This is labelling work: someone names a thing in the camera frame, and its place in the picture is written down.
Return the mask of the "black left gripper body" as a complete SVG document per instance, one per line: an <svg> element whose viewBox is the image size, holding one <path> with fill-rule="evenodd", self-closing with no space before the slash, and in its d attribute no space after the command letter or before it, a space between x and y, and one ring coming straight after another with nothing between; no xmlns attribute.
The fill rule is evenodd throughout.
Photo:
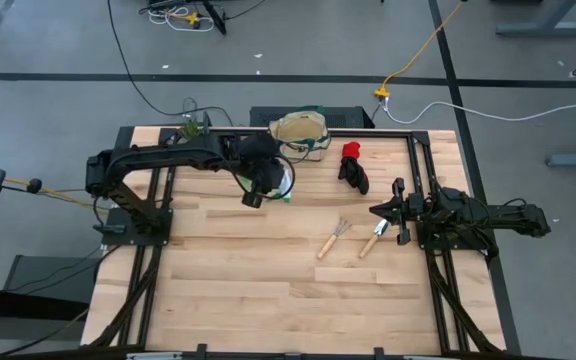
<svg viewBox="0 0 576 360"><path fill-rule="evenodd" d="M255 191L269 193L281 184L284 167L278 160L279 145L268 133L240 141L240 175L255 183Z"/></svg>

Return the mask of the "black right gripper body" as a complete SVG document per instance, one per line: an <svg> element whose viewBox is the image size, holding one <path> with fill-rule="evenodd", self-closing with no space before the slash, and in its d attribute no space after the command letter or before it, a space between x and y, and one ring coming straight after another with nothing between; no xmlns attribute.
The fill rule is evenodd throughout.
<svg viewBox="0 0 576 360"><path fill-rule="evenodd" d="M422 193L415 192L404 197L404 179L396 178L392 185L393 189L393 224L399 227L397 244L406 245L411 241L410 230L407 228L408 221L418 221L424 212L424 197Z"/></svg>

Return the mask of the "green spray bottle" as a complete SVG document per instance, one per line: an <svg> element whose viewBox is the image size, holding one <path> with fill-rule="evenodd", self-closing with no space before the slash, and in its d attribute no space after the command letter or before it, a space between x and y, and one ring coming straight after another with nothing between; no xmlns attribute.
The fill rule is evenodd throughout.
<svg viewBox="0 0 576 360"><path fill-rule="evenodd" d="M272 198L274 200L281 200L284 203L290 203L293 186L293 175L290 170L285 170L279 187L272 194Z"/></svg>

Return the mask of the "hand trowel with wooden handle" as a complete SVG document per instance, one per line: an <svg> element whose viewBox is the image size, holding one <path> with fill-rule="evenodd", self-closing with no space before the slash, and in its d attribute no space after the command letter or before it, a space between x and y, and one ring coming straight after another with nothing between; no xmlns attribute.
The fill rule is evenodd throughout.
<svg viewBox="0 0 576 360"><path fill-rule="evenodd" d="M373 234L370 237L370 239L366 242L366 244L364 245L364 247L362 248L362 250L359 252L358 257L360 259L363 259L369 252L370 250L374 247L374 245L376 244L376 242L378 241L378 239L384 234L384 232L387 230L387 228L389 227L390 223L385 220L382 219L374 228L373 230Z"/></svg>

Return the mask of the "red and black gardening gloves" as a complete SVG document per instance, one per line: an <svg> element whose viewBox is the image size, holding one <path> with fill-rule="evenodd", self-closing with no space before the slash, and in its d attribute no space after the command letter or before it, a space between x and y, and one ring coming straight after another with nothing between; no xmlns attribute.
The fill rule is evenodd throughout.
<svg viewBox="0 0 576 360"><path fill-rule="evenodd" d="M360 144L349 142L342 147L342 158L338 173L339 180L346 180L347 183L366 195L369 191L369 180L364 168L358 163L360 157Z"/></svg>

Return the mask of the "beige canvas gardening bag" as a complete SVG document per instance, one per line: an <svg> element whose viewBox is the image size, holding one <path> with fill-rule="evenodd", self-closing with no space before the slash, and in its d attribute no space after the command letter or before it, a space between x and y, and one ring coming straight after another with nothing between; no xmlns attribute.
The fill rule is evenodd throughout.
<svg viewBox="0 0 576 360"><path fill-rule="evenodd" d="M319 162L331 143L325 117L317 111L298 111L271 121L269 133L283 156L294 162Z"/></svg>

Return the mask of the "hand rake with wooden handle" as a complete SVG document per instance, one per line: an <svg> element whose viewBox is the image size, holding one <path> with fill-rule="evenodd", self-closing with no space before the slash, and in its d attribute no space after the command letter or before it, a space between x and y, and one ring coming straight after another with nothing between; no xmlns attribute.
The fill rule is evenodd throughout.
<svg viewBox="0 0 576 360"><path fill-rule="evenodd" d="M316 258L318 260L321 260L325 257L325 255L330 251L330 249L333 247L333 245L335 244L335 242L337 241L337 239L344 234L346 231L348 231L350 229L350 227L352 226L352 224L345 219L341 219L334 232L330 235L330 237L326 240L326 242L324 243L324 245L322 246L322 248L319 250L319 252L316 255Z"/></svg>

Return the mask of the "black box behind table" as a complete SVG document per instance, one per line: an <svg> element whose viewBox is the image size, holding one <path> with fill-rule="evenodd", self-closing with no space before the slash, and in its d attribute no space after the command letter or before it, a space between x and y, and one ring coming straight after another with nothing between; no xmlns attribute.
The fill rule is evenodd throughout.
<svg viewBox="0 0 576 360"><path fill-rule="evenodd" d="M326 119L328 128L374 129L375 124L361 106L354 107L252 107L250 109L250 127L267 127L271 121L279 120L286 114L298 111L317 111Z"/></svg>

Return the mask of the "potted succulent plant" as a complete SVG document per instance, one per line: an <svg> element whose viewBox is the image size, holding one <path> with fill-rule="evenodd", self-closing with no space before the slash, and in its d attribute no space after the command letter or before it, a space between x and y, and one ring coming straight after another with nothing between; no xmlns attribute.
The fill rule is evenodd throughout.
<svg viewBox="0 0 576 360"><path fill-rule="evenodd" d="M177 129L180 142L188 142L203 134L203 124L195 119L188 120Z"/></svg>

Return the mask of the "black stand leg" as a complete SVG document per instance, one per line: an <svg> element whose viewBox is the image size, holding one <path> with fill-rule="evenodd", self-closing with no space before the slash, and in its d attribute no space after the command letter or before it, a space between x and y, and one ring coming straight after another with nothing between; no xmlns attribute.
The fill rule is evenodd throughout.
<svg viewBox="0 0 576 360"><path fill-rule="evenodd" d="M223 17L217 12L214 5L211 4L209 0L201 0L202 5L208 12L210 18L213 20L215 27L217 30L222 34L227 34L227 29L225 26L225 20Z"/></svg>

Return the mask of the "black beam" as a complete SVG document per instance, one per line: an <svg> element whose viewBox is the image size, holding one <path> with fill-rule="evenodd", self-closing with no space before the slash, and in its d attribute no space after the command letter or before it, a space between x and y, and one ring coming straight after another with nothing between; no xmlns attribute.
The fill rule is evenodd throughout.
<svg viewBox="0 0 576 360"><path fill-rule="evenodd" d="M85 302L0 291L0 318L71 320L88 308Z"/></svg>

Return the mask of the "black metal table frame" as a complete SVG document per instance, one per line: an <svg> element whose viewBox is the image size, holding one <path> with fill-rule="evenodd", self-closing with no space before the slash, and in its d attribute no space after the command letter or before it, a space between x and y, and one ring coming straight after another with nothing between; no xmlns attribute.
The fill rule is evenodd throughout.
<svg viewBox="0 0 576 360"><path fill-rule="evenodd" d="M342 147L360 144L369 180L362 195L339 180ZM430 283L416 244L400 246L388 230L358 257L394 179L428 188L430 178L465 188L451 131L337 130L324 159L301 162L290 203L258 209L241 202L226 172L183 167L132 173L128 186L162 204L173 220L158 271L117 336L152 356L195 360L340 360L438 355L474 342ZM341 219L352 226L316 258Z"/></svg>

